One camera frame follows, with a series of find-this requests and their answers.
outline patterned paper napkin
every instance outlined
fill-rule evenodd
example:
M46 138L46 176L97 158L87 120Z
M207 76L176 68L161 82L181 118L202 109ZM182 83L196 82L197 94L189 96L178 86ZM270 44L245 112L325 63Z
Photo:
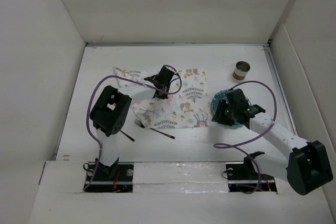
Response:
M143 82L143 78L157 74L158 71L121 70L114 73L128 79ZM205 72L202 69L178 71L182 78L182 88L168 99L147 99L134 104L132 109L145 127L154 129L207 127L211 121L211 98L207 94ZM134 85L118 80L119 86ZM170 92L179 88L180 81L173 81Z

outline black cable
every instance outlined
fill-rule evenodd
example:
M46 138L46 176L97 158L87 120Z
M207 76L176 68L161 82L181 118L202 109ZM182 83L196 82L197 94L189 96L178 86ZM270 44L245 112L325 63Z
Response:
M173 83L173 81L176 81L176 80L178 80L178 77L177 77L177 78L175 78L174 80L171 80L169 84L172 84L172 83Z
M92 172L93 172L93 169L90 170L90 169L89 169L89 165L90 165L89 163L84 163L84 164L83 164L83 169L84 169L86 172L88 172L88 173L92 173Z
M226 177L223 176L223 174L226 173L226 172L227 172L226 170L223 171L223 173L222 173L222 177L225 178L225 179L227 179L227 180L229 180L228 178L226 178Z

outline fork tines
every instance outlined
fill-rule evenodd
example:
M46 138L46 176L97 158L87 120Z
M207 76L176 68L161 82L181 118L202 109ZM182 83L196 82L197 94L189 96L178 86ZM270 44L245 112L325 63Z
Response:
M142 128L145 128L145 125L142 124L142 122L138 119L135 119L134 123L137 125L137 126L140 126Z

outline white wall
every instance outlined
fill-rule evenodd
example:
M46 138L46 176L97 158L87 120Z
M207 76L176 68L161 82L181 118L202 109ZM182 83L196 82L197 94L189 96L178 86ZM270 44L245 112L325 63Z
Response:
M293 0L271 48L298 133L327 146L336 176L336 0ZM335 188L324 187L334 218Z
M84 47L61 0L0 0L0 162L52 158Z
M288 0L63 0L84 41L267 42Z

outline red wire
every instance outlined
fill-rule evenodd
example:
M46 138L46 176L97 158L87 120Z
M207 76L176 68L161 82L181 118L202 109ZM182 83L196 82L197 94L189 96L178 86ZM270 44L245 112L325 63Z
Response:
M269 185L268 179L265 176L265 174L263 174L263 177L265 178L266 182L267 182L267 186L268 186L268 190L271 191L271 186Z
M119 175L120 175L120 171L118 171L118 173L117 173L117 177L116 177L115 180L113 181L113 191L114 191L114 190L116 189L116 187L117 187L116 182L118 182Z

